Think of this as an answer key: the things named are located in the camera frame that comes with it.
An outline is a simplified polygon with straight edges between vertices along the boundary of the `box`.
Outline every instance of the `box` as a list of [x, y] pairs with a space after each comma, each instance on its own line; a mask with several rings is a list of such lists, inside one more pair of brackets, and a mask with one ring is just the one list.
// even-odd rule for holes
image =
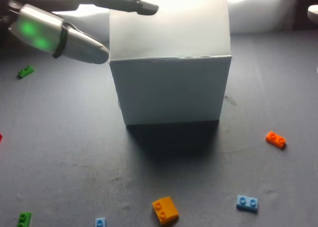
[[227, 0], [110, 12], [110, 67], [126, 125], [219, 120], [230, 63]]

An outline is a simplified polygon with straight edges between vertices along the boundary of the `blue lego brick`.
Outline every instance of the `blue lego brick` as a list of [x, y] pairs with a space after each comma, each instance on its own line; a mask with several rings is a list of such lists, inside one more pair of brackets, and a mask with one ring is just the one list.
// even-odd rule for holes
[[97, 218], [95, 219], [95, 227], [107, 227], [105, 218]]
[[238, 195], [237, 208], [257, 213], [258, 201], [256, 198]]

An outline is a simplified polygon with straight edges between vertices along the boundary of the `table surface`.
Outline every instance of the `table surface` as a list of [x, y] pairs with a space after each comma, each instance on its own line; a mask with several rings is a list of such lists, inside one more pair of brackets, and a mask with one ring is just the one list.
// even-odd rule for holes
[[157, 227], [165, 196], [178, 227], [317, 226], [318, 31], [234, 36], [232, 54], [218, 125], [126, 128], [109, 65], [2, 49], [0, 226]]

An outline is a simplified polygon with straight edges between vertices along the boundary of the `lego brick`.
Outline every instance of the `lego brick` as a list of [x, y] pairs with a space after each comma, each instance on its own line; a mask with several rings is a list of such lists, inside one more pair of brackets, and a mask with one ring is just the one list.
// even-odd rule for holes
[[153, 202], [153, 208], [161, 225], [176, 221], [179, 217], [179, 213], [169, 196]]
[[97, 218], [95, 219], [95, 227], [107, 227], [105, 218]]
[[31, 222], [31, 212], [21, 212], [16, 227], [29, 227]]
[[25, 69], [19, 71], [19, 77], [22, 79], [33, 72], [34, 69], [32, 68], [32, 66], [27, 66]]
[[282, 136], [277, 135], [276, 133], [270, 131], [266, 136], [266, 141], [271, 143], [272, 145], [278, 147], [279, 149], [284, 149], [286, 144], [286, 139]]
[[237, 208], [257, 213], [258, 201], [256, 198], [238, 195]]

